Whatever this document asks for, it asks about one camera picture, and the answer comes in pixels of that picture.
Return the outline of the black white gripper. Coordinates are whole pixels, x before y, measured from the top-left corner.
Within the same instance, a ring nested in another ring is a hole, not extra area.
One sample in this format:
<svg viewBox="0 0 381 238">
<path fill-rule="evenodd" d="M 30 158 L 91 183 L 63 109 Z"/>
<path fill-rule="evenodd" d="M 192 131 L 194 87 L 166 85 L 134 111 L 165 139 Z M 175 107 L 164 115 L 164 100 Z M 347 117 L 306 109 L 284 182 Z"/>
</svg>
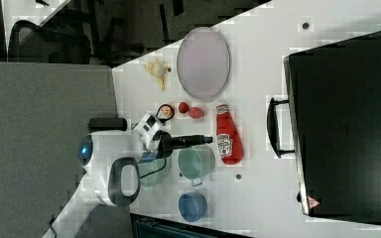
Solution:
<svg viewBox="0 0 381 238">
<path fill-rule="evenodd" d="M 139 122 L 133 125 L 133 132 L 138 134 L 143 143 L 143 159 L 161 159 L 163 151 L 159 148 L 164 124 L 154 115 L 147 113 Z M 193 146 L 210 144 L 213 138 L 204 135 L 180 136 L 171 139 L 174 150 Z"/>
</svg>

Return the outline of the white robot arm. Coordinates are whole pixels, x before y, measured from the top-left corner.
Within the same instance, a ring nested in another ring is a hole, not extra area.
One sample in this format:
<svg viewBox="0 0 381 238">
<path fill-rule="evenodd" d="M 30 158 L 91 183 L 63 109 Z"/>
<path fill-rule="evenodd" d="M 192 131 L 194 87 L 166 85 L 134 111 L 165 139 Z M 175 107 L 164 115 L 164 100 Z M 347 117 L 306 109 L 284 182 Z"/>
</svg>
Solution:
<svg viewBox="0 0 381 238">
<path fill-rule="evenodd" d="M 150 113 L 130 131 L 99 129 L 88 134 L 78 149 L 85 174 L 42 238 L 75 238 L 95 207 L 130 205 L 140 191 L 140 163 L 212 142 L 213 138 L 205 135 L 173 137 L 164 130 L 162 121 Z"/>
</svg>

